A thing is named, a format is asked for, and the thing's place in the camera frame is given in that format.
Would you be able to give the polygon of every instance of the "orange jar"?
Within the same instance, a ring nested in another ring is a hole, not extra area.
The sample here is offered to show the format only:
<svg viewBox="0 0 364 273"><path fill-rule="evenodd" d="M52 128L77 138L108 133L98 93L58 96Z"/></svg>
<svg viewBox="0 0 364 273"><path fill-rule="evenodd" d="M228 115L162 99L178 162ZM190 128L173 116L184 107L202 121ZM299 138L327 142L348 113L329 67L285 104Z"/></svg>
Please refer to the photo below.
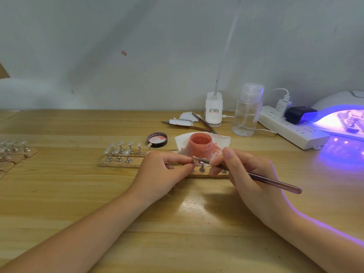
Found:
<svg viewBox="0 0 364 273"><path fill-rule="evenodd" d="M210 160L212 157L214 143L207 133L194 133L188 143L188 156L196 156Z"/></svg>

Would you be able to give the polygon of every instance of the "forearm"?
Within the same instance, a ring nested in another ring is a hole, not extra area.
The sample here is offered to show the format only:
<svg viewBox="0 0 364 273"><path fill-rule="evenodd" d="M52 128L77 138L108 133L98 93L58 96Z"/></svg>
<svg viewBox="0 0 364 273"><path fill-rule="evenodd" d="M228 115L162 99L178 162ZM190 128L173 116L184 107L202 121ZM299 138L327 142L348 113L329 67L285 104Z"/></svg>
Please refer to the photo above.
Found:
<svg viewBox="0 0 364 273"><path fill-rule="evenodd" d="M87 272L148 203L126 191L0 268L13 272Z"/></svg>
<svg viewBox="0 0 364 273"><path fill-rule="evenodd" d="M302 213L272 229L329 273L362 272L364 243Z"/></svg>

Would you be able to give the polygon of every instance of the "white wall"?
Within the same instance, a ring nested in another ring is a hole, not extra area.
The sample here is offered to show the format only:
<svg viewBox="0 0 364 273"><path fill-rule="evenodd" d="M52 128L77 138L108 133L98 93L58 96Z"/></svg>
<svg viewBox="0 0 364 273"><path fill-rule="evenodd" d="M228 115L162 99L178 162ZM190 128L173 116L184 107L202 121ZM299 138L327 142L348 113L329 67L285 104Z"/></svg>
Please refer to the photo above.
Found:
<svg viewBox="0 0 364 273"><path fill-rule="evenodd" d="M0 80L0 108L201 110L238 0L1 3L0 61L12 78ZM244 0L221 79L224 108L235 108L244 82L287 88L294 105L361 89L363 8Z"/></svg>

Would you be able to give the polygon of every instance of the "table surface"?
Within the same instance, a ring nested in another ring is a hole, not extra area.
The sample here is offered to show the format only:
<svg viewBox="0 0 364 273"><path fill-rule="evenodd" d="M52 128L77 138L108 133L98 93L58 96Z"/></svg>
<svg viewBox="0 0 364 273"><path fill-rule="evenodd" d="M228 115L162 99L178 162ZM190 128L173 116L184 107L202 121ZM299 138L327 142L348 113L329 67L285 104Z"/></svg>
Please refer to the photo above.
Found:
<svg viewBox="0 0 364 273"><path fill-rule="evenodd" d="M39 150L0 179L0 265L125 191L137 169L98 166L110 142L145 144L149 134L164 132L169 141L162 149L176 150L173 137L192 130L160 121L179 115L0 111L0 140L28 140ZM303 189L301 195L286 193L298 210L364 239L364 167L332 159L333 138L322 151L302 151L278 135L237 137L232 119L223 120L217 130L231 137L231 147L271 159L281 181ZM322 272L263 225L227 179L178 183L126 229L91 271Z"/></svg>

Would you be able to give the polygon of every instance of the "power strip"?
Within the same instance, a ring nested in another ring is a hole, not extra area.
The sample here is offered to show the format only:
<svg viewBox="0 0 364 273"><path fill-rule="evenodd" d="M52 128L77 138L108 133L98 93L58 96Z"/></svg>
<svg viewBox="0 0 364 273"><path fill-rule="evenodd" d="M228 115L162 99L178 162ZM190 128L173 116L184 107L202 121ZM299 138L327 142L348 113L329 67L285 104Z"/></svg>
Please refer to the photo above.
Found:
<svg viewBox="0 0 364 273"><path fill-rule="evenodd" d="M273 114L274 110L271 106L263 106L259 121L303 150L309 148L319 150L329 140L329 134L317 129L311 123L289 123L285 118L279 118Z"/></svg>

